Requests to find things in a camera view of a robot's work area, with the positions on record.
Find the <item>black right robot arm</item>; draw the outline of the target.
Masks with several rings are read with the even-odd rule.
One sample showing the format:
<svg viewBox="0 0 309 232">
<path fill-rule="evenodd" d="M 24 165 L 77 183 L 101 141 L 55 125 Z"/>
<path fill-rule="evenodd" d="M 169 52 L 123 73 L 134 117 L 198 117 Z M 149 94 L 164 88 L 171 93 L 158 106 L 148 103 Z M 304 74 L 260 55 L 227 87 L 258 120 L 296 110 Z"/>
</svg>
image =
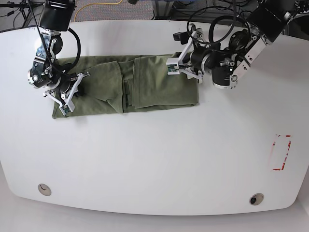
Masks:
<svg viewBox="0 0 309 232">
<path fill-rule="evenodd" d="M 28 72 L 28 83 L 34 88 L 45 88 L 43 95 L 59 105 L 63 115 L 75 109 L 72 101 L 78 86 L 89 73 L 73 73 L 80 58 L 81 42 L 77 33 L 70 28 L 71 16 L 75 10 L 73 0 L 46 0 L 40 19 L 35 21 L 40 37 L 32 68 Z M 62 32 L 70 32 L 77 42 L 77 55 L 72 63 L 59 65 L 56 55 L 63 47 Z"/>
</svg>

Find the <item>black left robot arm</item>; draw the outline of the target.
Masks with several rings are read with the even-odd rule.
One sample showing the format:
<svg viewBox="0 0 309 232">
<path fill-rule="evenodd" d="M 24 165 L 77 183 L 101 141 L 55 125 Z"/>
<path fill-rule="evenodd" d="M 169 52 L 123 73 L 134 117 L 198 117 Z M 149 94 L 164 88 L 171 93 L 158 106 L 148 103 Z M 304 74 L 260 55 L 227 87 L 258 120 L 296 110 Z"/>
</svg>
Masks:
<svg viewBox="0 0 309 232">
<path fill-rule="evenodd" d="M 215 87 L 234 88 L 260 53 L 289 23 L 303 24 L 301 17 L 309 14 L 307 0 L 288 5 L 280 0 L 261 0 L 247 18 L 237 13 L 236 1 L 232 1 L 232 5 L 233 15 L 219 16 L 212 21 L 208 39 L 190 20 L 185 32 L 173 35 L 185 48 L 178 57 L 168 58 L 169 75 L 184 73 L 187 78 L 198 81 L 210 75 Z"/>
</svg>

